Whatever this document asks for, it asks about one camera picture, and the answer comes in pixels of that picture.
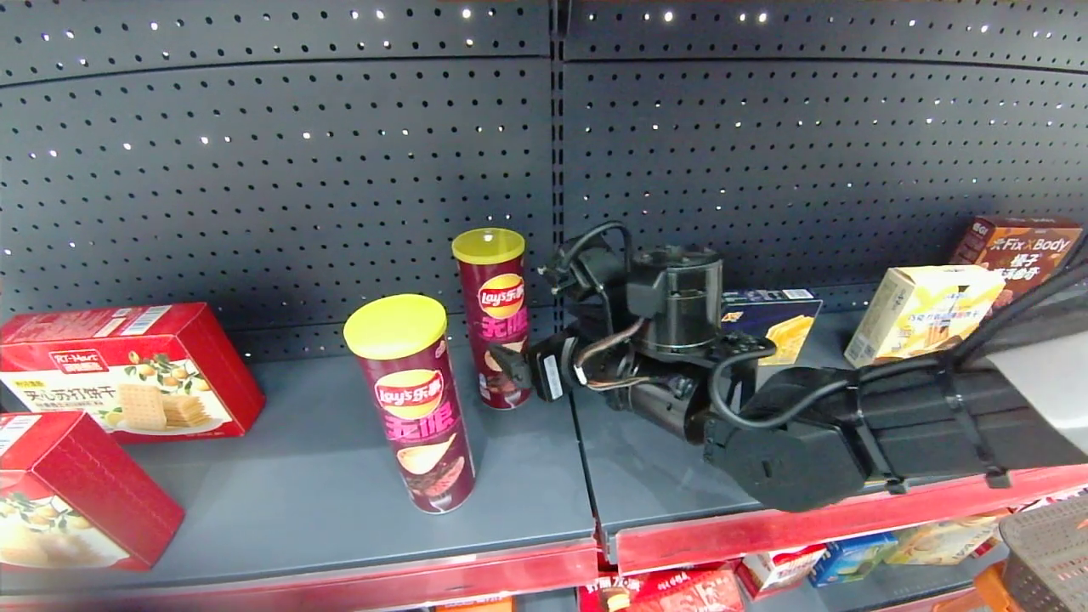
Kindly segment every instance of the gray shelf surface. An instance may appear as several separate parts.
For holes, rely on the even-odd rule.
[[[574,589],[534,592],[518,597],[518,612],[574,612],[578,591]]]
[[[478,478],[449,514],[409,501],[354,357],[259,364],[269,401],[244,438],[127,446],[187,511],[154,570],[4,572],[0,593],[268,578],[592,535],[567,406],[487,408],[467,348],[452,352]]]
[[[849,367],[842,348],[863,314],[820,315],[795,365]],[[759,368],[759,382],[779,369]],[[703,463],[702,448],[633,413],[608,408],[590,391],[577,392],[573,403],[597,517],[609,542],[623,528],[761,507],[726,473]]]
[[[880,565],[864,580],[815,588],[806,580],[786,592],[746,602],[747,612],[866,612],[964,589],[979,572],[1004,559],[1000,546],[952,566]]]

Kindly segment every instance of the blue snack box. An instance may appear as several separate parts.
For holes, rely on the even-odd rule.
[[[890,554],[899,541],[891,534],[873,534],[828,542],[824,558],[816,562],[808,582],[814,587],[861,580]]]

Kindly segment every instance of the store shelf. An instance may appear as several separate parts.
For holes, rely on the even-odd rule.
[[[862,313],[821,315],[798,362],[846,367],[842,347]],[[761,368],[761,381],[774,368]],[[761,509],[689,445],[631,413],[611,411],[588,391],[576,415],[606,554],[638,573],[802,546],[852,534],[952,518],[1088,482],[1088,466],[1021,470],[1012,489],[980,477],[922,484],[907,495],[874,492],[804,514]]]
[[[594,521],[567,406],[485,408],[467,351],[453,354],[478,466],[454,512],[408,500],[354,358],[260,364],[269,402],[245,438],[128,446],[187,510],[153,571],[4,572],[0,607],[101,589],[145,603],[255,593],[262,609],[385,609],[592,580]]]
[[[1004,546],[980,559],[959,565],[880,565],[864,580],[824,588],[807,582],[790,591],[756,602],[747,612],[868,612],[869,610],[929,610],[932,600],[970,587],[975,576],[1009,554]]]
[[[518,612],[574,612],[574,610],[578,610],[578,591],[574,589],[536,592],[518,598]]]

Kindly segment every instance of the robotic arm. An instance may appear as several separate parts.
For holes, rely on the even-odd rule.
[[[618,231],[616,253],[602,234]],[[769,340],[724,333],[721,257],[666,246],[634,254],[608,222],[564,244],[537,271],[574,322],[526,355],[493,354],[548,402],[584,387],[693,445],[768,507],[801,512],[882,481],[1070,465],[1088,455],[985,359],[1048,338],[1081,334],[1088,297],[1043,305],[1088,277],[1071,267],[1000,310],[948,351],[858,370],[793,367],[756,391]]]

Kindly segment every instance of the red chip canister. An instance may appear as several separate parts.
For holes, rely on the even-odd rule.
[[[480,228],[454,238],[469,343],[479,372],[480,395],[493,408],[516,407],[530,390],[518,389],[487,351],[490,344],[524,352],[529,342],[526,306],[526,238],[502,228]]]
[[[383,297],[348,318],[344,341],[367,375],[412,503],[432,514],[461,505],[475,468],[446,351],[446,309],[424,295]]]

